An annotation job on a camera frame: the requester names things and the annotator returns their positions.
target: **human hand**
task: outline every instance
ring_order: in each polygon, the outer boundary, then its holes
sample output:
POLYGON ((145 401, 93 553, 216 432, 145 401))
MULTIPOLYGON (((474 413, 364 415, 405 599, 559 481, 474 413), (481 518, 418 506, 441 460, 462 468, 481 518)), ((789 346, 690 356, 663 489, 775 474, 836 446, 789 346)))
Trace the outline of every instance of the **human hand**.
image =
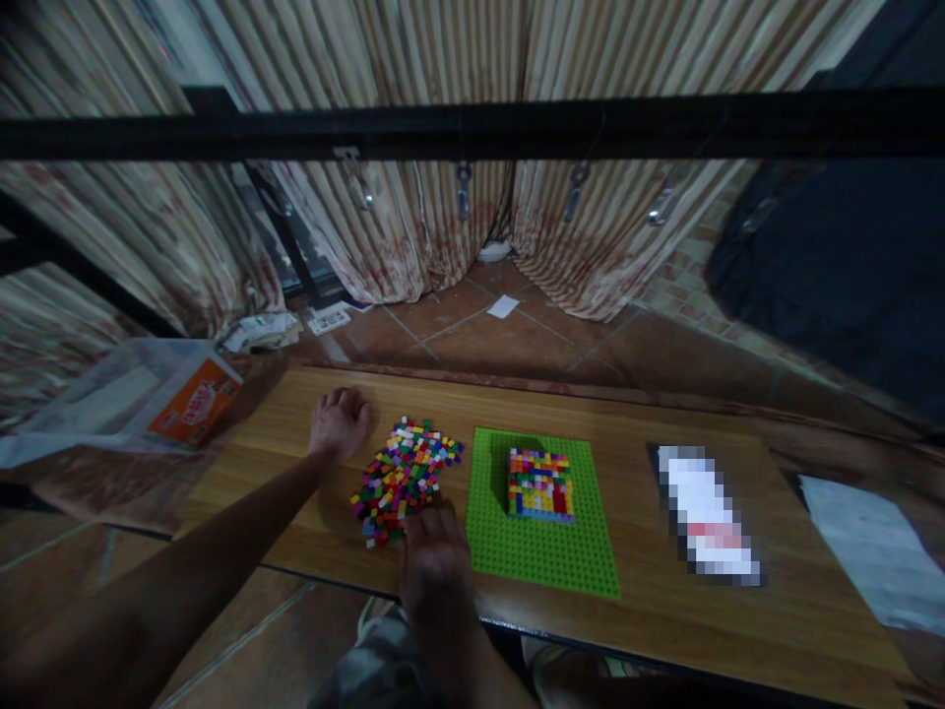
POLYGON ((480 629, 473 604, 473 564, 452 507, 427 507, 404 519, 401 603, 421 644, 464 641, 480 629))
POLYGON ((340 387, 318 400, 312 412, 308 454, 330 451, 339 462, 350 458, 367 435, 371 405, 355 388, 340 387))

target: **plastic storage box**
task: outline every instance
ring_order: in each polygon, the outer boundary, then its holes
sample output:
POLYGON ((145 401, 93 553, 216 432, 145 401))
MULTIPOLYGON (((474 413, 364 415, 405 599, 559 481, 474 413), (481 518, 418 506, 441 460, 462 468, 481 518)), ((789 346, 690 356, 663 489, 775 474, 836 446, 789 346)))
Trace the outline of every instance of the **plastic storage box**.
POLYGON ((192 451, 241 385, 210 340, 126 340, 15 431, 13 464, 79 444, 192 451))

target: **tiled floor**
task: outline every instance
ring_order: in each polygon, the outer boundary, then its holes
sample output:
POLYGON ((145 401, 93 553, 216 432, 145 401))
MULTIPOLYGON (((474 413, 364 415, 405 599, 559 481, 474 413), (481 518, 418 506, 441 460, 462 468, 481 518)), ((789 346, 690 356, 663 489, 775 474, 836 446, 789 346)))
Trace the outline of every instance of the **tiled floor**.
MULTIPOLYGON (((166 544, 64 515, 0 510, 0 657, 166 544)), ((367 598, 258 569, 154 706, 305 706, 353 645, 367 598)))
POLYGON ((735 345, 628 306, 609 323, 564 313, 511 262, 475 265, 448 290, 417 303, 349 311, 352 322, 286 349, 330 359, 575 384, 697 394, 908 436, 858 399, 735 345), (520 301, 504 320, 488 313, 502 294, 520 301))
MULTIPOLYGON (((570 317, 511 263, 477 266, 418 303, 351 311, 288 355, 681 392, 784 409, 879 432, 900 425, 764 359, 629 307, 610 323, 570 317), (485 311, 520 301, 504 320, 485 311)), ((60 515, 0 511, 0 653, 165 543, 60 515)), ((366 597, 259 569, 178 668, 156 706, 300 707, 352 644, 366 597)))

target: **curtain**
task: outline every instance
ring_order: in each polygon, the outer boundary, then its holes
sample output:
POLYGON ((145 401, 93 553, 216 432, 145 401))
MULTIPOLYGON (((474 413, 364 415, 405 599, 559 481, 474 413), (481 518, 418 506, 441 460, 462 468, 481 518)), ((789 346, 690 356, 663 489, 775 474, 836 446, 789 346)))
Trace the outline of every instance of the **curtain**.
MULTIPOLYGON (((4 17, 0 114, 189 110, 131 3, 24 3, 4 17)), ((216 164, 3 164, 0 189, 192 337, 284 307, 275 269, 216 164)), ((18 422, 121 340, 145 335, 50 266, 0 279, 0 428, 18 422)))
MULTIPOLYGON (((881 0, 196 0, 247 110, 799 90, 836 64, 881 0)), ((566 312, 606 320, 641 290, 741 161, 689 162, 670 221, 646 224, 672 164, 595 161, 561 219, 570 164, 473 166, 468 222, 455 166, 369 163, 362 212, 339 164, 279 174, 346 287, 369 302, 454 284, 490 236, 566 312)))

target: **green baseplate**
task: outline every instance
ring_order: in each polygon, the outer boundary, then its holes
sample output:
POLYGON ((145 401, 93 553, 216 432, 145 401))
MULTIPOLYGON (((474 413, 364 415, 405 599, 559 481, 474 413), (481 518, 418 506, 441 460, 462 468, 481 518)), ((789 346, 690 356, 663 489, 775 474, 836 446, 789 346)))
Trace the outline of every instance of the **green baseplate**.
POLYGON ((472 451, 466 531, 473 570, 620 598, 590 443, 477 428, 472 451), (507 515, 511 448, 568 456, 574 480, 573 525, 507 515))

